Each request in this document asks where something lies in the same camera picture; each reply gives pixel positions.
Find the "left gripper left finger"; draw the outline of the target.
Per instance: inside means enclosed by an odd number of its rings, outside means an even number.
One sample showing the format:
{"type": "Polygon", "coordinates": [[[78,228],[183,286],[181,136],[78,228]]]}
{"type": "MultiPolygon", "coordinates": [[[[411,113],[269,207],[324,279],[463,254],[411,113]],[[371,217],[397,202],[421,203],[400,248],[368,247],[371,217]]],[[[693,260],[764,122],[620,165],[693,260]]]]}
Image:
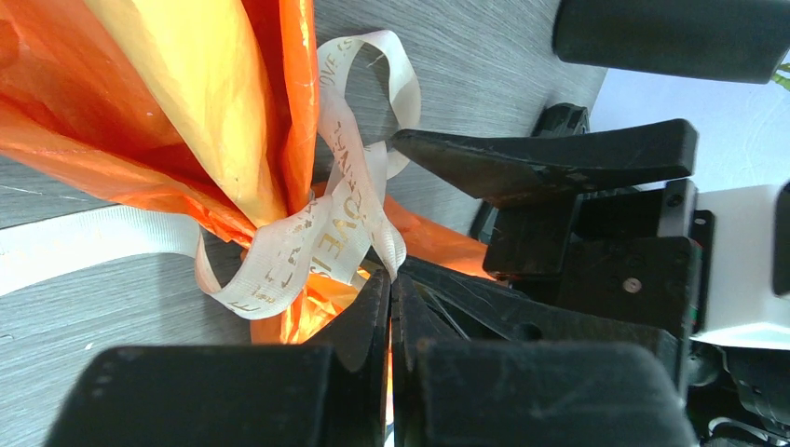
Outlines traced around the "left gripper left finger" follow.
{"type": "Polygon", "coordinates": [[[118,346],[82,372],[49,446],[380,446],[390,279],[301,345],[118,346]]]}

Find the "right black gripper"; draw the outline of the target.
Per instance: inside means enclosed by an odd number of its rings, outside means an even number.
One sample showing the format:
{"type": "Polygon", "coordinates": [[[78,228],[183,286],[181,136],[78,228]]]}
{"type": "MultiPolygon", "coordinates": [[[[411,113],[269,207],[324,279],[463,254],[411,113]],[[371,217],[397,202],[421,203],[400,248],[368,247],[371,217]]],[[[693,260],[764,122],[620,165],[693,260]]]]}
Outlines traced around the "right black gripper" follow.
{"type": "Polygon", "coordinates": [[[411,256],[399,272],[467,338],[631,343],[675,371],[676,339],[692,333],[702,276],[704,249],[692,237],[696,184],[682,179],[662,189],[580,194],[688,177],[698,137],[684,119],[559,138],[399,130],[390,141],[401,154],[465,194],[506,208],[483,269],[548,305],[411,256]]]}

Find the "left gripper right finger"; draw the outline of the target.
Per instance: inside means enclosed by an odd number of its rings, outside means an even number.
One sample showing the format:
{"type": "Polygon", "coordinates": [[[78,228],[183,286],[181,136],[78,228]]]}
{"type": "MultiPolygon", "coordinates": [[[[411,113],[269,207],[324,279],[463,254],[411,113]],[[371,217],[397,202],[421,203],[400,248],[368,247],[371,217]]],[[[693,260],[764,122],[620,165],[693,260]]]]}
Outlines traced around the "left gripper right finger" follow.
{"type": "Polygon", "coordinates": [[[392,284],[398,446],[694,446],[659,361],[637,345],[462,339],[407,276],[392,284]]]}

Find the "cream printed ribbon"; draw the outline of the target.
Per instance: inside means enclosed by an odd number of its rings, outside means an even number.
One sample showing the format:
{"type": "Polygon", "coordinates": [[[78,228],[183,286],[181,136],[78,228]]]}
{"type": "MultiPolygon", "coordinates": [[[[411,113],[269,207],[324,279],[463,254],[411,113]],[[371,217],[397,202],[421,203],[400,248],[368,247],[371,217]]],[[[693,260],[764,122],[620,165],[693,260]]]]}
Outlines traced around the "cream printed ribbon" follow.
{"type": "Polygon", "coordinates": [[[420,120],[421,90],[400,38],[390,30],[337,37],[319,47],[318,131],[334,154],[323,196],[295,215],[260,228],[236,275],[221,285],[198,223],[183,214],[115,205],[27,223],[1,232],[1,291],[11,293],[97,264],[145,253],[176,253],[195,261],[198,286],[245,319],[283,312],[310,274],[361,286],[357,270],[374,249],[392,276],[407,250],[383,210],[387,181],[408,159],[385,142],[364,144],[345,90],[364,45],[388,61],[388,98],[401,127],[420,120]]]}

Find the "orange flower bouquet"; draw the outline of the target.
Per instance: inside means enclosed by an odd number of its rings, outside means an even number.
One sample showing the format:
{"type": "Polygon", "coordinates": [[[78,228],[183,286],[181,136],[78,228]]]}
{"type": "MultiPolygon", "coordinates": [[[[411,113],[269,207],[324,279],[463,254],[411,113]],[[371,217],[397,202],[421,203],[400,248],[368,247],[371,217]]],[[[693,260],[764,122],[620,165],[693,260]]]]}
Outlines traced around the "orange flower bouquet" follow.
{"type": "MultiPolygon", "coordinates": [[[[5,1],[1,153],[115,205],[183,214],[227,284],[256,232],[321,197],[309,1],[5,1]]],[[[406,258],[482,277],[484,245],[401,207],[383,210],[406,258]]],[[[310,274],[256,343],[300,343],[360,287],[310,274]]]]}

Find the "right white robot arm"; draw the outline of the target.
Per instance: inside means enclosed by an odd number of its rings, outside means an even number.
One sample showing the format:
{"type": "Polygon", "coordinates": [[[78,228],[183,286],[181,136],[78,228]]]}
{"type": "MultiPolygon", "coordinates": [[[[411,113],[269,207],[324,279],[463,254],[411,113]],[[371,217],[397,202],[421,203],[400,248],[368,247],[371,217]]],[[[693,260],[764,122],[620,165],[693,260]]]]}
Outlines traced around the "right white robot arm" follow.
{"type": "Polygon", "coordinates": [[[552,51],[609,69],[522,138],[392,146],[494,209],[482,270],[393,292],[398,443],[785,446],[788,129],[734,152],[785,1],[564,1],[552,51]]]}

